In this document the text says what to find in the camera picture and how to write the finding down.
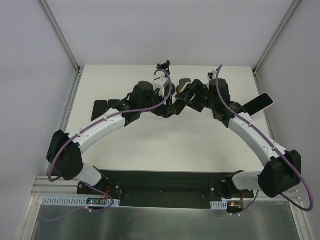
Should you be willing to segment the phone with beige case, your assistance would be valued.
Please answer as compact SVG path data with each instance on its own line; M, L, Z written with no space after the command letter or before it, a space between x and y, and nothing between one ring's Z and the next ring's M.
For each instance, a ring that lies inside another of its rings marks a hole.
M182 113L182 111L186 107L190 107L196 111L199 110L199 104L195 101L195 98L197 97L199 93L199 90L195 89L185 89L184 91L181 91L175 96L175 101L173 103L173 107L175 109L175 114L178 116Z

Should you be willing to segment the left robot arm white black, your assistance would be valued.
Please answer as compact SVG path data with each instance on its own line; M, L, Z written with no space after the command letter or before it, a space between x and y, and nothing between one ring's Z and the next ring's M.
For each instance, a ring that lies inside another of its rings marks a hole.
M143 113L169 118L175 114L173 94L176 87L168 79L140 81L122 99L109 101L101 116L71 132L56 131L51 139L46 159L50 163L48 180L77 180L99 195L105 191L107 178L94 166L83 161L83 154L107 135L138 120Z

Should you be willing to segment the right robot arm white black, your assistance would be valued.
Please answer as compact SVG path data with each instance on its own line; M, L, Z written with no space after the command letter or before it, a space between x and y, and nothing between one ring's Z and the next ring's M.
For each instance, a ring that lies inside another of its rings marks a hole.
M196 79L184 91L188 107L198 112L210 109L214 119L237 134L263 166L262 171L240 170L229 175L225 184L228 196L234 198L251 189L274 198L301 183L301 155L296 150L288 151L255 127L249 112L231 100L225 79L212 79L207 85Z

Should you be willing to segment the brown round base phone stand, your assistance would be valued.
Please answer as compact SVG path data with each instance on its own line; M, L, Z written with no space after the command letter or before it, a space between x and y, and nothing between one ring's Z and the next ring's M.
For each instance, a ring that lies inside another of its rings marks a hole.
M182 91L184 91L190 84L191 84L191 79L190 78L182 78L178 82L178 86L175 89L175 93L179 94Z

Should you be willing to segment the black round base clamp stand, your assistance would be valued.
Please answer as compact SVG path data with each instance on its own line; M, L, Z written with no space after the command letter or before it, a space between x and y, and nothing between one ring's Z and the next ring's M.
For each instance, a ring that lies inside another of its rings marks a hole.
M171 79L170 66L170 60L167 60L164 63L158 63L154 72L154 80L159 77L166 77L169 80L169 85L165 88L165 96L168 95L169 91L171 96L173 96L176 92L176 86Z

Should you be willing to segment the phone with clear case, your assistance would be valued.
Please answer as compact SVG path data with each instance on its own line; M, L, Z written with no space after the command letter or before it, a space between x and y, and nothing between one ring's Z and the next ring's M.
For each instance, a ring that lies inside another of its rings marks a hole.
M119 99L110 99L107 104L107 110L112 109L119 101Z

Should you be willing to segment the black phone dark case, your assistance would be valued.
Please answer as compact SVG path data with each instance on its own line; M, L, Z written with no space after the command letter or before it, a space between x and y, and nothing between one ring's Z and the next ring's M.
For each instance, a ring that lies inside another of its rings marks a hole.
M101 117L107 112L108 101L107 100L96 100L93 105L91 121L94 121Z

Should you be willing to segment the phone with pink case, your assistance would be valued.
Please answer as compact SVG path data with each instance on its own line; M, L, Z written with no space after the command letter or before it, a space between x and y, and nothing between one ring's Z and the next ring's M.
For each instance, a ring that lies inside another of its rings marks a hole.
M274 100L271 98L271 96L267 92L263 92L256 98L246 103L243 108L250 116L253 116L261 111L264 111L273 104Z

